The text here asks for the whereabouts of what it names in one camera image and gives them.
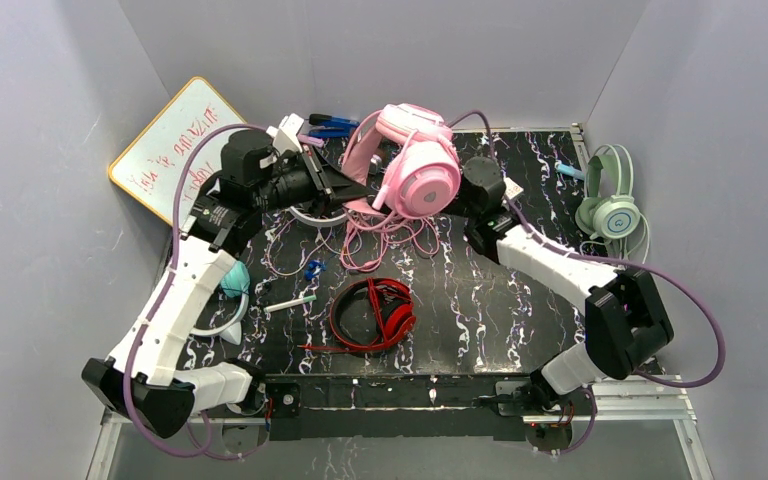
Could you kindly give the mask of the pink headphones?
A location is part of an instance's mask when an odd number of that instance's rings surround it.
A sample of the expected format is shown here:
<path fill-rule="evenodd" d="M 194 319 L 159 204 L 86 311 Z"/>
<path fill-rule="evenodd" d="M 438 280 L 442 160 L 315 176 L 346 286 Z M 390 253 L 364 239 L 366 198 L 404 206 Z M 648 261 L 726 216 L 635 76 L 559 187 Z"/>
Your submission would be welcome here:
<path fill-rule="evenodd" d="M 441 212 L 456 196 L 461 182 L 460 164 L 452 143 L 452 130 L 439 114 L 408 103 L 388 104 L 367 116 L 355 129 L 341 162 L 341 171 L 365 185 L 372 157 L 383 139 L 401 146 L 385 170 L 372 202 L 365 197 L 344 207 L 379 216 L 386 206 L 407 219 L 422 219 Z"/>

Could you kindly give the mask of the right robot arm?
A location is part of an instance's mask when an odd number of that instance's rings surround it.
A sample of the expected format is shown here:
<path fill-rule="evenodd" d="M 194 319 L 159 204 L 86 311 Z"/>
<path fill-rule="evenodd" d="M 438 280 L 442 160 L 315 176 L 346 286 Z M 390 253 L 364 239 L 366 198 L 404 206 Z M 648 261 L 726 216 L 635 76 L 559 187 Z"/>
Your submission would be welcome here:
<path fill-rule="evenodd" d="M 527 275 L 583 314 L 584 341 L 530 375 L 542 401 L 606 378 L 623 380 L 673 340 L 651 274 L 619 269 L 605 257 L 582 260 L 540 238 L 504 206 L 505 192 L 500 166 L 490 158 L 473 157 L 463 165 L 458 194 L 446 210 L 466 218 L 465 236 L 476 253 Z"/>

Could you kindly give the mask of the teal white cat-ear headphones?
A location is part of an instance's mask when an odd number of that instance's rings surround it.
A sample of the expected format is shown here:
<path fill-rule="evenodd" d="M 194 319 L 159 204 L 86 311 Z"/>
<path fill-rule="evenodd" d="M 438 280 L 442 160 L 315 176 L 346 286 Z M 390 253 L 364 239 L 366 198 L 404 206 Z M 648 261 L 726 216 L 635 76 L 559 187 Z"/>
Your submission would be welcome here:
<path fill-rule="evenodd" d="M 239 346 L 243 338 L 242 320 L 250 304 L 250 287 L 251 277 L 247 267 L 241 261 L 236 261 L 219 283 L 225 309 L 214 315 L 208 328 L 194 327 L 191 334 L 197 337 L 219 337 Z"/>

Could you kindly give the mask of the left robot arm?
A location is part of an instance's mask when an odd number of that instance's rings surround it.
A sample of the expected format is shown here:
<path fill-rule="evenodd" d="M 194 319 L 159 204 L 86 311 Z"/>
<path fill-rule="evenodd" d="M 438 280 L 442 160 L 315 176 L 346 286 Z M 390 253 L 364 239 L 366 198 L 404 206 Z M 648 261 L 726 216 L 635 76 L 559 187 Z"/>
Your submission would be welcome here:
<path fill-rule="evenodd" d="M 221 150 L 221 167 L 200 187 L 187 213 L 181 207 L 186 180 L 177 182 L 171 256 L 145 307 L 114 349 L 103 359 L 89 359 L 81 374 L 103 404 L 152 441 L 173 436 L 191 417 L 214 407 L 248 402 L 264 381 L 242 360 L 177 367 L 208 300 L 261 230 L 263 214 L 304 203 L 329 213 L 371 192 L 318 153 L 306 152 L 296 135 L 282 146 L 277 134 L 247 124 L 208 134 L 186 162 L 192 164 L 222 133 L 230 137 Z"/>

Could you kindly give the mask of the red headphones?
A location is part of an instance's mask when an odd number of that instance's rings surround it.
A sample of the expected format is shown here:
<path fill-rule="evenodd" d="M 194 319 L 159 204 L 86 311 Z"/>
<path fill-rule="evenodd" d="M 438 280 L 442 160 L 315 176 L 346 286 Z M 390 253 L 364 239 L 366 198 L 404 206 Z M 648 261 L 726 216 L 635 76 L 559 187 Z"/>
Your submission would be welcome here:
<path fill-rule="evenodd" d="M 342 326 L 342 316 L 350 304 L 365 299 L 373 314 L 376 337 L 369 343 L 352 338 Z M 351 284 L 335 298 L 329 324 L 340 347 L 338 351 L 355 356 L 380 354 L 399 344 L 416 324 L 412 290 L 391 278 L 369 277 Z"/>

